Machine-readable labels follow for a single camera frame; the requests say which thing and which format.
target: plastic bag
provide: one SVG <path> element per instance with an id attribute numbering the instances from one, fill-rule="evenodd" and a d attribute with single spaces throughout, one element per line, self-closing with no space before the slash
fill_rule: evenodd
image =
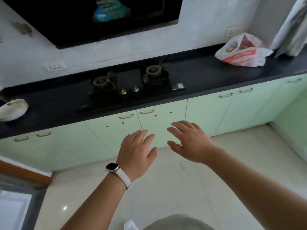
<path id="1" fill-rule="evenodd" d="M 258 67 L 263 66 L 266 62 L 265 57 L 272 53 L 273 51 L 265 48 L 259 38 L 242 33 L 232 37 L 216 52 L 215 57 L 236 66 Z"/>

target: forearm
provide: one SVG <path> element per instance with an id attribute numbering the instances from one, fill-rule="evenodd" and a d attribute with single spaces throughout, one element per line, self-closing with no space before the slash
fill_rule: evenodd
<path id="1" fill-rule="evenodd" d="M 267 230 L 305 229 L 307 201 L 222 149 L 207 165 L 233 190 Z"/>
<path id="2" fill-rule="evenodd" d="M 125 191 L 116 174 L 107 174 L 61 230 L 107 230 Z"/>

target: white bowl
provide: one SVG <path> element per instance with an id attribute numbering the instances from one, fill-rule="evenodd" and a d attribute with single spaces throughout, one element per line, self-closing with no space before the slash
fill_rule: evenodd
<path id="1" fill-rule="evenodd" d="M 28 107 L 23 99 L 12 100 L 0 107 L 0 121 L 7 122 L 18 119 L 27 111 Z"/>

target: hand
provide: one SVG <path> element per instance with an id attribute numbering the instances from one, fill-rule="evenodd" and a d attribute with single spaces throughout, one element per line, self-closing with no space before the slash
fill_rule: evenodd
<path id="1" fill-rule="evenodd" d="M 178 121 L 171 125 L 176 128 L 169 127 L 167 130 L 181 141 L 182 146 L 173 141 L 168 141 L 167 144 L 182 157 L 193 162 L 207 164 L 211 155 L 219 149 L 197 124 Z"/>
<path id="2" fill-rule="evenodd" d="M 131 182 L 143 176 L 157 157 L 157 147 L 154 147 L 147 155 L 148 148 L 155 137 L 155 135 L 149 135 L 143 140 L 147 132 L 147 130 L 138 130 L 132 135 L 127 135 L 119 150 L 116 163 Z"/>

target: person's left hand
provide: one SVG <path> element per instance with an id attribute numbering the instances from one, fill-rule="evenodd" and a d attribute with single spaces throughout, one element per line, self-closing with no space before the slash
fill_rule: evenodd
<path id="1" fill-rule="evenodd" d="M 143 176 L 157 157 L 158 148 L 154 147 L 147 155 L 147 151 L 155 137 L 147 134 L 147 130 L 138 130 L 127 135 L 122 141 L 116 163 L 127 174 L 131 182 Z"/>

